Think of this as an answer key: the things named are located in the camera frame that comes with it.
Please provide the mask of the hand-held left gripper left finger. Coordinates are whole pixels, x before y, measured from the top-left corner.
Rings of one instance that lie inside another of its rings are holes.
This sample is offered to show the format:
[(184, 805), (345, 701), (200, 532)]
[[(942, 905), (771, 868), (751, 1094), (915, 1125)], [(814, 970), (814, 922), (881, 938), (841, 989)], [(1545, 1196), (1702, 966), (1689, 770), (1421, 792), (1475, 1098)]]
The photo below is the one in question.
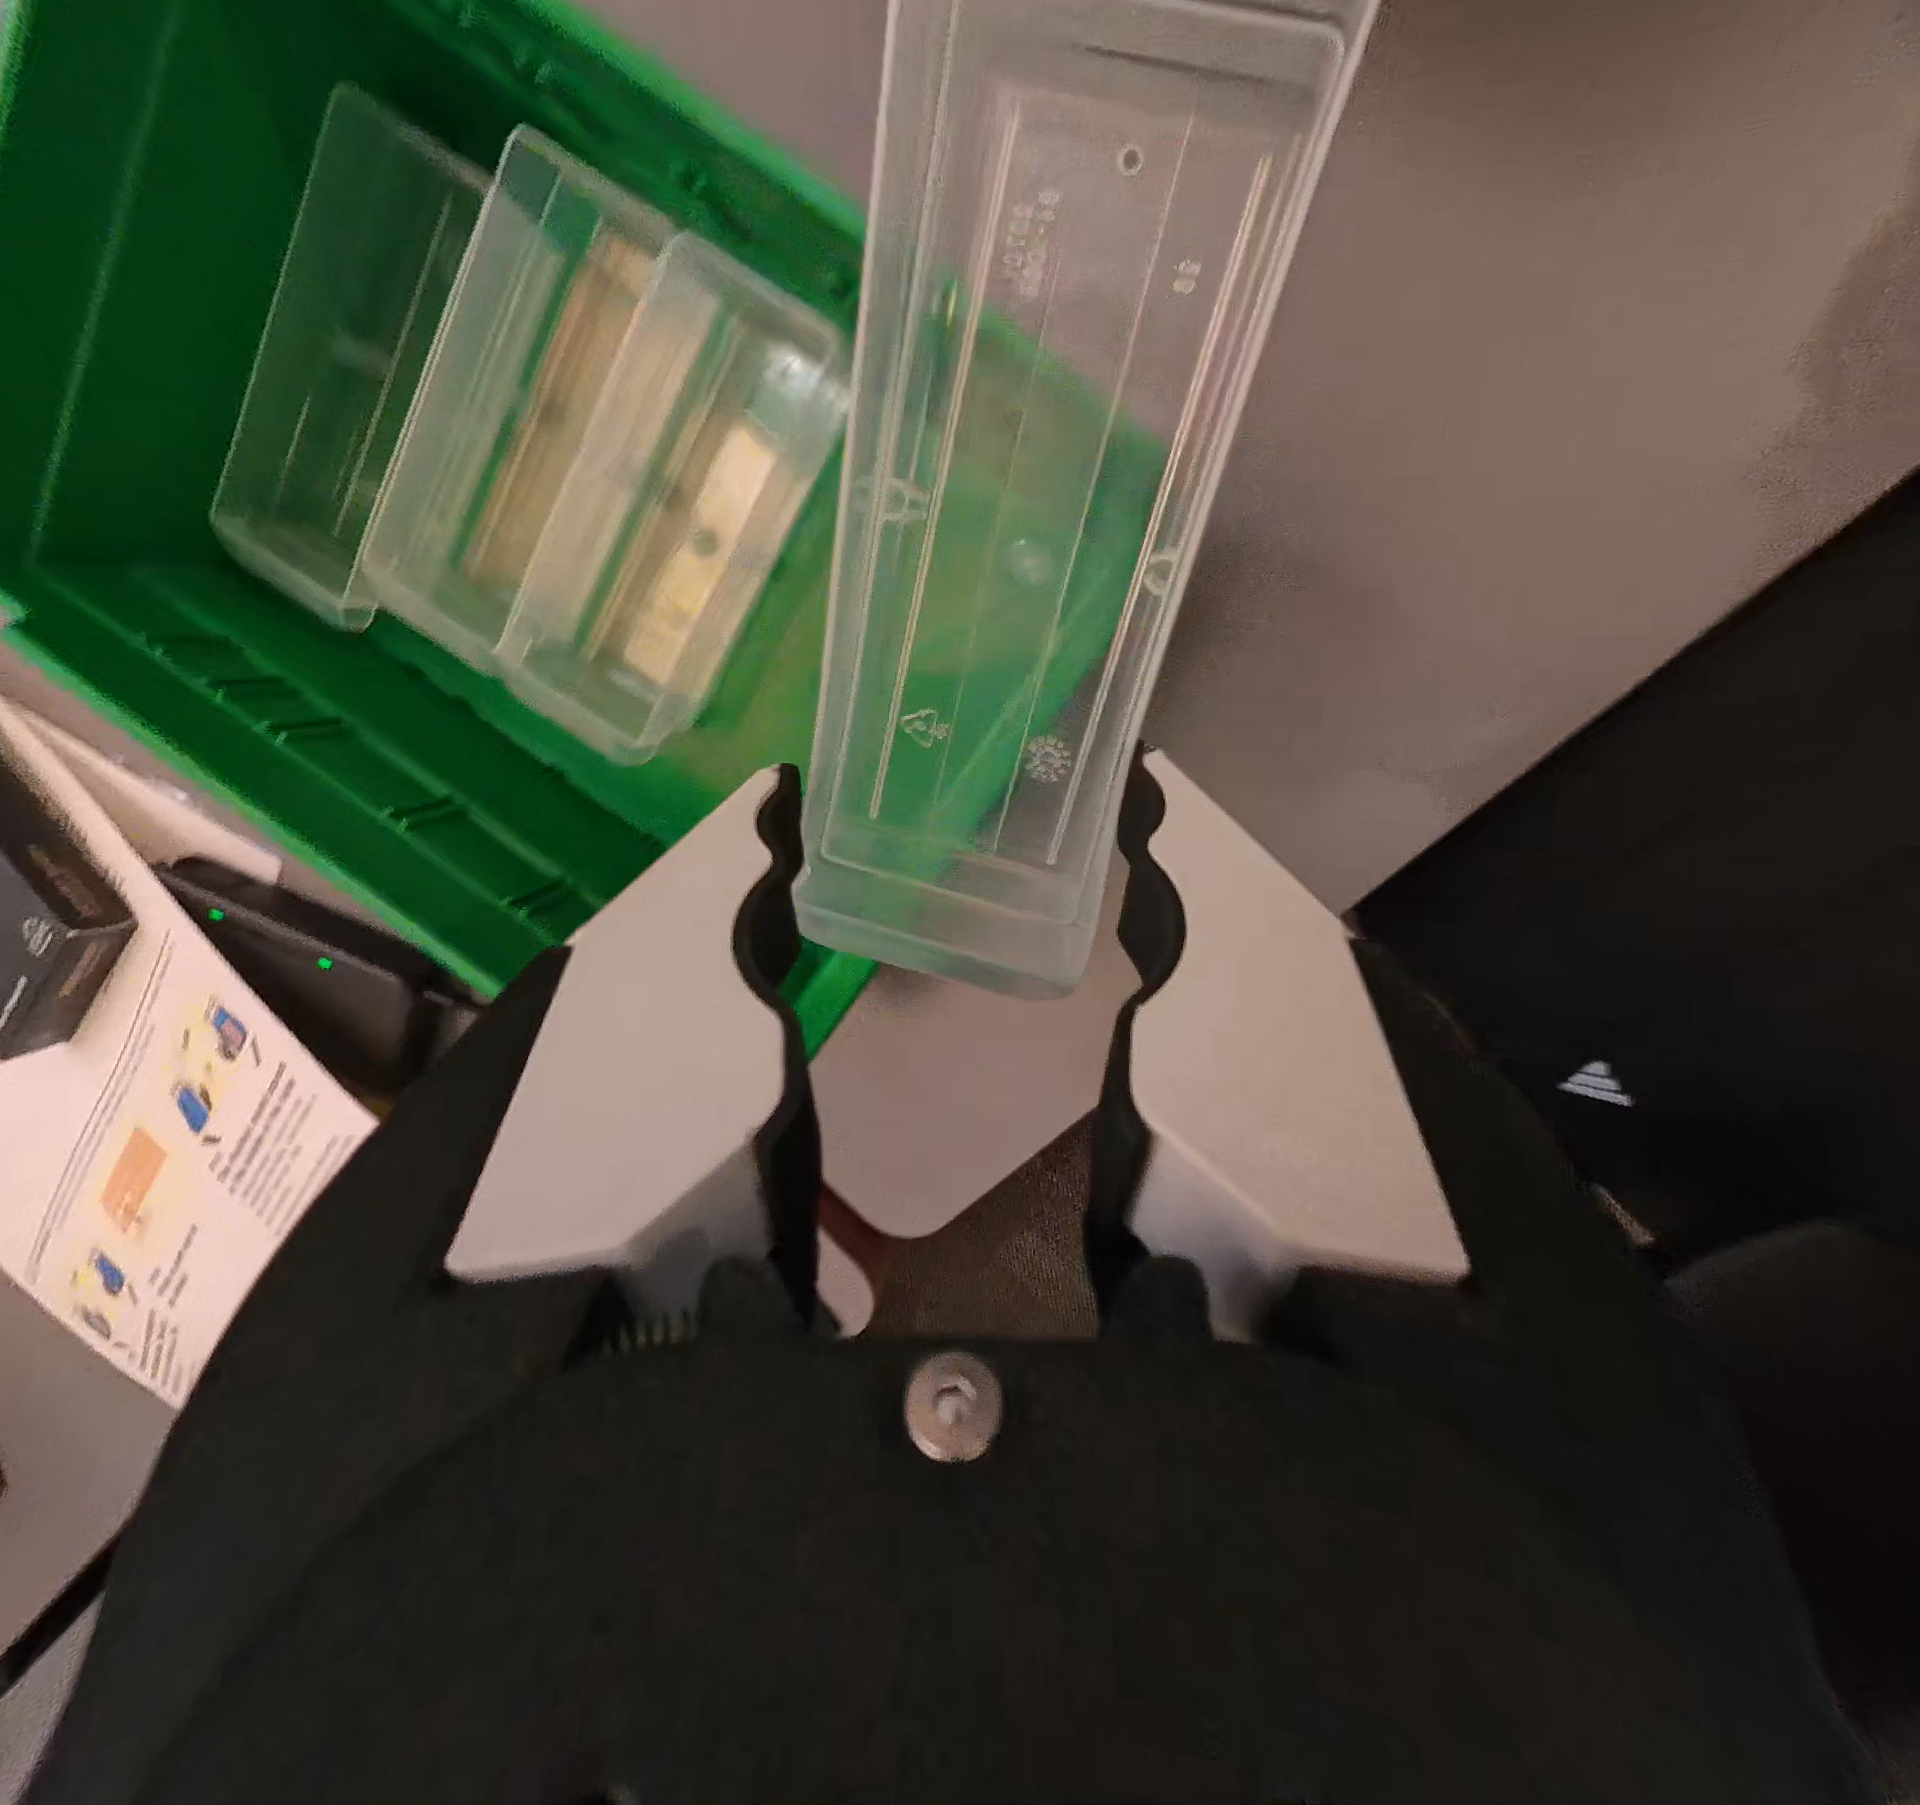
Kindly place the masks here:
[(800, 779), (749, 775), (563, 947), (448, 1268), (612, 1273), (691, 1316), (720, 1265), (817, 1311), (822, 1134), (781, 986), (800, 938)]

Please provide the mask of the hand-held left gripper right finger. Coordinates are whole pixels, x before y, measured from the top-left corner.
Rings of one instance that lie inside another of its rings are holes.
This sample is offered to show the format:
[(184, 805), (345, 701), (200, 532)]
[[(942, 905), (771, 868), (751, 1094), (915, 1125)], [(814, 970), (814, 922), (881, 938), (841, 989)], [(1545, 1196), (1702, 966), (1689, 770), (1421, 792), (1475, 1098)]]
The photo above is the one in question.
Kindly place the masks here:
[(1469, 1271), (1354, 943), (1160, 753), (1118, 807), (1114, 1020), (1084, 1226), (1112, 1316), (1139, 1265), (1184, 1265), (1212, 1337), (1256, 1339), (1311, 1268), (1415, 1290)]

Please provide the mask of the clear plastic drawer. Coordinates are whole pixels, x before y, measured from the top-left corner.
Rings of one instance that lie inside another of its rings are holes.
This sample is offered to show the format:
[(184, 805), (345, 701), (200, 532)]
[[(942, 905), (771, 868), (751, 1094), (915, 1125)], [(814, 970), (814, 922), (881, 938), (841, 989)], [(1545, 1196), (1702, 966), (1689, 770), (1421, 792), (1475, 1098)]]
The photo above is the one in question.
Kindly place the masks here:
[(494, 648), (615, 763), (691, 725), (847, 421), (844, 333), (697, 232), (660, 251)]
[(889, 0), (806, 939), (1087, 971), (1125, 779), (1378, 0)]
[(364, 547), (488, 186), (368, 91), (330, 91), (207, 520), (345, 632), (376, 612)]
[(482, 674), (674, 236), (535, 125), (507, 137), (364, 547), (379, 610)]

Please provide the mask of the green plastic bin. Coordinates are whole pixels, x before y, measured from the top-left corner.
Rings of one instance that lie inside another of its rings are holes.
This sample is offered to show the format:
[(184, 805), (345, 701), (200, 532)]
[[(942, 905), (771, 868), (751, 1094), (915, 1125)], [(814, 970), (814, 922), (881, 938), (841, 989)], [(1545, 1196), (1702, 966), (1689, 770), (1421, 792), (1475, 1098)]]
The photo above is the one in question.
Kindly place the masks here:
[(852, 328), (857, 207), (569, 0), (8, 0), (5, 647), (470, 986), (504, 988), (764, 766), (804, 768), (839, 465), (698, 722), (621, 768), (209, 529), (334, 86), (482, 167), (540, 126)]

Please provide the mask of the black flat device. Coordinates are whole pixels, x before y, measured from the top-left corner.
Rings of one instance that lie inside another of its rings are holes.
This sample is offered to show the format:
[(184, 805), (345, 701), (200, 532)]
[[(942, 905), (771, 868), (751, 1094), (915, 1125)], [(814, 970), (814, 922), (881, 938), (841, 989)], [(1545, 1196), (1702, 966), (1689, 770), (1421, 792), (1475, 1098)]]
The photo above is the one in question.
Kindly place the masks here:
[(391, 1100), (486, 1004), (409, 943), (205, 856), (156, 868), (234, 973), (350, 1089)]

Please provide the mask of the white instruction leaflet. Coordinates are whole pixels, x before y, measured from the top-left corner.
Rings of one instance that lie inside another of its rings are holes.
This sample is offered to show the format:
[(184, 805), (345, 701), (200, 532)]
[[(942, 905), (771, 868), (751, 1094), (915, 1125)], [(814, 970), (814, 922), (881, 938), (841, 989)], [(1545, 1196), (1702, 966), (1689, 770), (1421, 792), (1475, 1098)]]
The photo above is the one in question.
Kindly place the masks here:
[(2, 1066), (5, 1273), (180, 1406), (244, 1298), (375, 1127), (5, 704), (5, 759), (129, 902), (78, 1027)]

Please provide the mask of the person's black clothing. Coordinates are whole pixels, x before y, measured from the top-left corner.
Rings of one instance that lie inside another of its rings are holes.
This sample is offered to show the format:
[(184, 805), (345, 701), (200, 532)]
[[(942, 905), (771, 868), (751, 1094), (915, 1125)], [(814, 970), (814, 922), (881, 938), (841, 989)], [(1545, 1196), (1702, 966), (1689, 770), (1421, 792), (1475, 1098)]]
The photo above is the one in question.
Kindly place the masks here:
[(1629, 1218), (1916, 1800), (1918, 477), (1357, 905)]

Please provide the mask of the small black box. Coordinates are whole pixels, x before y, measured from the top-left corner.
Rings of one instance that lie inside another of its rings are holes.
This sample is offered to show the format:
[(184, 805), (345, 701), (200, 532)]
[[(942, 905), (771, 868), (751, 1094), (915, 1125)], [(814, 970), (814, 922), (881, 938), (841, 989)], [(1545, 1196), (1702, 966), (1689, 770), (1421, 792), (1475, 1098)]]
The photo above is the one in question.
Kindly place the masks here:
[(132, 933), (81, 833), (5, 750), (2, 1058), (68, 1043)]

